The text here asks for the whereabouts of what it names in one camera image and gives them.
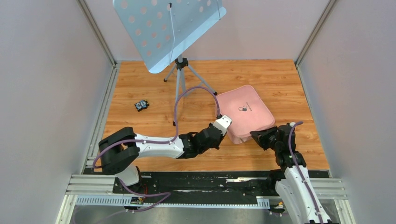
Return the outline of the pink medicine kit case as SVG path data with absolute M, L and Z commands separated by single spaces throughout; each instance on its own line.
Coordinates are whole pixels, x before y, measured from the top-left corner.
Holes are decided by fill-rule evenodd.
M 216 98 L 220 113 L 232 120 L 227 136 L 234 144 L 252 139 L 251 131 L 266 130 L 275 124 L 274 116 L 251 85 L 221 93 Z

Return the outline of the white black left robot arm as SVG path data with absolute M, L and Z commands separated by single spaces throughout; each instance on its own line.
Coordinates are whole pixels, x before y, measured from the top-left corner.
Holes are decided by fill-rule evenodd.
M 219 149 L 230 122 L 215 122 L 200 132 L 181 134 L 171 138 L 149 137 L 125 127 L 99 142 L 100 168 L 105 175 L 115 175 L 132 193 L 143 187 L 139 169 L 132 164 L 137 158 L 169 157 L 195 158 L 208 149 Z

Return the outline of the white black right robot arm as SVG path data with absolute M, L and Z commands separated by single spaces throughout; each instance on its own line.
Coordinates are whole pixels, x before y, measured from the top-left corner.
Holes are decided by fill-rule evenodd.
M 279 195 L 294 224 L 332 224 L 312 186 L 307 164 L 296 150 L 297 126 L 302 121 L 251 131 L 255 142 L 264 150 L 272 149 L 280 167 L 267 177 L 267 190 Z

